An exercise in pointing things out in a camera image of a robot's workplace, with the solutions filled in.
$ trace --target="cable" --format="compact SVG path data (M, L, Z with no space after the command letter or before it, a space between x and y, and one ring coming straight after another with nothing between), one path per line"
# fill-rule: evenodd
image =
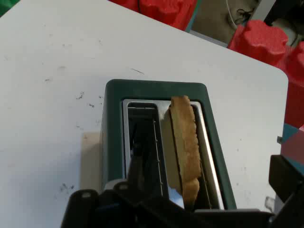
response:
M227 5L228 13L229 13L230 19L231 19L231 21L232 21L233 27L234 27L235 29L237 29L238 27L237 27L237 25L234 23L233 18L232 18L231 13L230 13L230 8L229 8L229 5L228 5L228 0L226 0L226 5Z

